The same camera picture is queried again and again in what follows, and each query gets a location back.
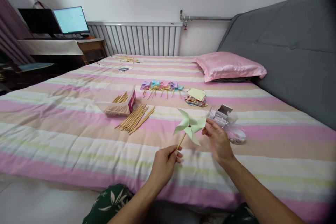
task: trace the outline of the bed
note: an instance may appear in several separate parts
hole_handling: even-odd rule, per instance
[[[228,37],[219,50],[229,47]],[[154,153],[182,137],[173,136],[182,120],[177,108],[197,119],[225,104],[247,131],[243,145],[232,145],[238,160],[303,220],[323,219],[335,185],[333,129],[252,82],[204,83],[195,57],[136,56],[144,62],[132,64],[118,56],[0,96],[2,175],[89,189],[123,183],[136,192],[149,176]],[[116,72],[127,64],[133,68]],[[148,94],[143,99],[140,86],[152,79],[203,89],[209,106],[188,106],[177,92],[168,99],[147,100]],[[156,106],[131,136],[115,129],[122,118],[108,118],[94,104],[93,94],[112,82],[134,83],[136,105]],[[184,140],[183,162],[159,199],[232,211],[243,199],[214,161],[207,137],[200,132],[197,137],[200,146]]]

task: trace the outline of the blue chair seat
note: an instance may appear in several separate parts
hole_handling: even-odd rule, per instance
[[[36,69],[41,69],[41,68],[47,68],[53,66],[54,63],[32,63],[32,64],[27,64],[27,65],[22,65],[19,66],[19,68],[22,70],[22,72],[28,72]]]

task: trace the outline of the floor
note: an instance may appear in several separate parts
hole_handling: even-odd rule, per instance
[[[97,196],[93,191],[62,191],[38,182],[0,182],[0,223],[81,224]],[[155,223],[199,224],[204,216],[168,202],[155,202],[152,211]]]

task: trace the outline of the radiator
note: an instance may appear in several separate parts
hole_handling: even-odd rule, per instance
[[[104,38],[107,55],[176,56],[182,23],[88,22],[90,34]]]

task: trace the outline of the computer monitor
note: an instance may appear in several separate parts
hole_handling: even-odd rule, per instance
[[[19,9],[32,33],[62,33],[51,9]]]
[[[89,28],[81,6],[54,10],[63,34],[88,33]]]

